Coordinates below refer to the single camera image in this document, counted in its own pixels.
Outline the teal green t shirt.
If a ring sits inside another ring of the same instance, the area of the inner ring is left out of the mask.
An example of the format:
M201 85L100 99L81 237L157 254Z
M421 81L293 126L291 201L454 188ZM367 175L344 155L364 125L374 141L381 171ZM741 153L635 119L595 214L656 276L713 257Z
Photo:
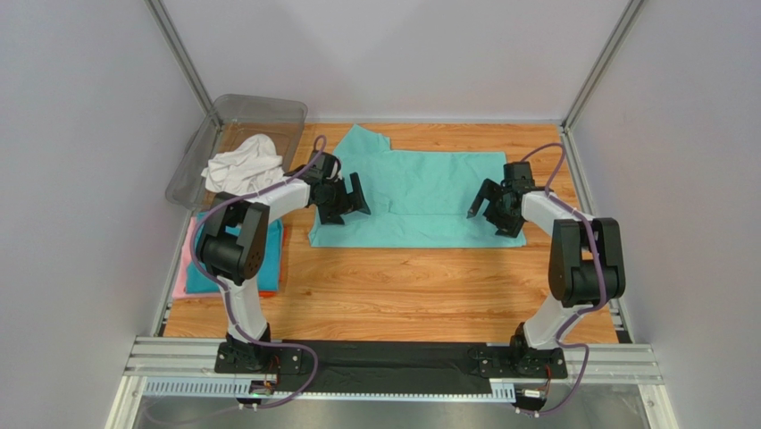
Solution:
M370 214L344 215L344 224L316 220L314 248L520 248L523 234L498 236L482 216L467 211L482 182L499 181L500 152L431 152L395 149L390 138L359 125L333 150L343 172L361 180Z

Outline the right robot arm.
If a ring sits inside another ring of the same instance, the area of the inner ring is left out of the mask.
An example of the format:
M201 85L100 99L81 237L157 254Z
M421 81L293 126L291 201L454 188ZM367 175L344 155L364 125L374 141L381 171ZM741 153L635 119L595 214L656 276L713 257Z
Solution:
M505 164L500 183L481 184L467 215L480 210L498 236L515 238L526 223L533 223L550 238L549 296L519 324L508 346L479 350L481 371L487 376L565 378L566 333L625 291L619 223L584 214L538 186L527 161Z

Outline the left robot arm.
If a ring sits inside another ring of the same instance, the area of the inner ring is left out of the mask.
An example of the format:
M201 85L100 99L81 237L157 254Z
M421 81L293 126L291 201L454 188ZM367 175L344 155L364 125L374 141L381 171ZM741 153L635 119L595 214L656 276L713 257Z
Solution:
M218 194L197 222L192 262L215 282L228 318L214 370L220 374L265 374L275 369L285 349L272 342L260 302L257 276L263 268L268 230L294 211L315 206L318 221L344 224L344 215L371 209L356 172L344 176L339 159L315 150L298 170L260 191Z

